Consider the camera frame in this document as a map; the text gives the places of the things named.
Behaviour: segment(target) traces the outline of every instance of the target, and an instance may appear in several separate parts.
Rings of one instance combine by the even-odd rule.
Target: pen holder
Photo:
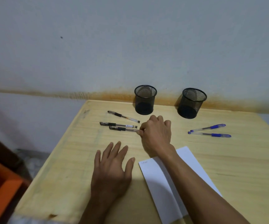
[[[151,114],[157,90],[153,86],[141,85],[134,89],[134,94],[136,112],[141,115]]]
[[[203,91],[195,88],[186,88],[182,91],[182,98],[177,112],[186,119],[193,119],[206,99],[207,95]]]

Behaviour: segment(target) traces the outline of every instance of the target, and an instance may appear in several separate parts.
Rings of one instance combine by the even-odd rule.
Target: white paper
[[[221,195],[187,146],[179,148],[176,151],[181,159],[184,160],[194,172]],[[188,215],[176,187],[162,161],[158,157],[154,157],[139,162],[139,165],[151,192],[162,224],[170,224],[171,222]]]

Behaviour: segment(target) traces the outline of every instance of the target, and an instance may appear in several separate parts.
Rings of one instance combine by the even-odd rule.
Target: desk surface
[[[77,223],[90,196],[97,150],[113,141],[129,146],[123,162],[136,157],[133,180],[126,195],[110,210],[107,223],[160,223],[138,162],[148,159],[140,136],[100,126],[99,121],[135,124],[107,113],[112,110],[141,121],[133,104],[88,100],[66,130],[16,207],[16,213]],[[269,223],[269,126],[257,114],[200,109],[195,119],[184,119],[171,106],[154,106],[154,115],[172,122],[171,144],[188,146],[223,197],[251,223]],[[232,138],[188,135],[191,129],[225,123],[213,130]]]

